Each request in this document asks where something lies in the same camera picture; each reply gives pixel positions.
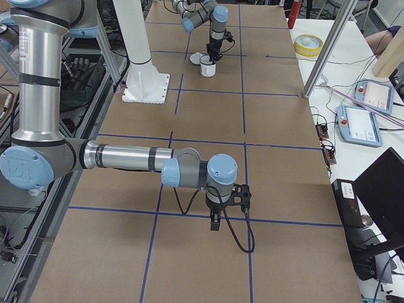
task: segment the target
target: white pillar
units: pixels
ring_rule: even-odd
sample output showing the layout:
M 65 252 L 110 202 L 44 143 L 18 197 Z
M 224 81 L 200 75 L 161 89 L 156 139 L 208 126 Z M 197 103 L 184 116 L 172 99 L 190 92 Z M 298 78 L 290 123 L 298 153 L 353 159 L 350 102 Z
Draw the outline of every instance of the white pillar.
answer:
M 152 63 L 140 0 L 114 0 L 114 6 L 131 61 L 122 100 L 164 103 L 170 75 L 160 74 Z

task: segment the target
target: light blue cap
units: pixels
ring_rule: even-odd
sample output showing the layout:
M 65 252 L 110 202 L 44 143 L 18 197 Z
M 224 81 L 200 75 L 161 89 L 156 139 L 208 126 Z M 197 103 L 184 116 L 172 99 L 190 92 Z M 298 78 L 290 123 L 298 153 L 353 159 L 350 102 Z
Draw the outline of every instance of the light blue cap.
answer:
M 179 186 L 179 163 L 176 158 L 167 159 L 162 167 L 162 184 L 166 186 Z
M 35 189 L 53 181 L 52 166 L 39 152 L 25 146 L 12 146 L 0 155 L 0 170 L 12 185 Z
M 0 45 L 6 50 L 6 52 L 10 52 L 14 49 L 13 44 L 3 39 L 0 39 Z
M 227 20 L 229 18 L 229 10 L 223 5 L 218 5 L 213 10 L 213 17 L 214 17 L 214 19 L 217 20 L 217 22 L 220 22 L 220 23 L 227 22 Z
M 221 185 L 231 185 L 237 178 L 237 162 L 225 153 L 219 153 L 210 158 L 208 174 Z
M 12 19 L 11 13 L 9 11 L 0 14 L 0 23 L 7 25 L 9 27 L 12 25 L 17 25 L 17 23 Z
M 71 28 L 66 34 L 67 37 L 72 38 L 95 38 L 98 35 L 98 25 L 95 27 L 86 28 Z
M 181 23 L 187 33 L 191 33 L 195 29 L 194 24 L 189 18 L 182 19 Z
M 10 4 L 17 8 L 37 8 L 48 2 L 49 0 L 7 0 Z

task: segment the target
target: yellow tape roll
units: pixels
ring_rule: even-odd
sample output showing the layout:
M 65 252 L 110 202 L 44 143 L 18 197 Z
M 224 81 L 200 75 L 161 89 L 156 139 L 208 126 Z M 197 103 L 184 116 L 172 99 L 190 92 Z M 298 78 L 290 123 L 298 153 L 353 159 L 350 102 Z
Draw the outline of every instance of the yellow tape roll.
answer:
M 314 57 L 323 48 L 323 41 L 315 35 L 304 33 L 296 37 L 294 47 L 297 54 L 305 57 Z

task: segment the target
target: black screen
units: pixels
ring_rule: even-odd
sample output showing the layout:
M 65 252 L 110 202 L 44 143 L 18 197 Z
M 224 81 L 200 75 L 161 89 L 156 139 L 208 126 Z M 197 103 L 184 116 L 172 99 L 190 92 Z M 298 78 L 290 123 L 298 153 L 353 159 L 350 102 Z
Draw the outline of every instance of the black screen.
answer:
M 353 190 L 387 240 L 404 235 L 404 160 L 388 148 L 353 182 Z M 404 261 L 404 249 L 396 252 Z

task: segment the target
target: blue framed device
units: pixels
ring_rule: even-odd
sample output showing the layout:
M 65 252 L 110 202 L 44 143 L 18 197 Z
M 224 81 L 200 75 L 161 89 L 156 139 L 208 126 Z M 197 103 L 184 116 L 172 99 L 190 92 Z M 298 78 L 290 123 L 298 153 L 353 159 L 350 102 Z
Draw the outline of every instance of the blue framed device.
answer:
M 355 99 L 378 112 L 390 115 L 393 111 L 393 87 L 373 80 L 360 80 L 355 89 Z
M 373 112 L 361 107 L 341 105 L 336 114 L 344 141 L 373 147 L 383 145 Z

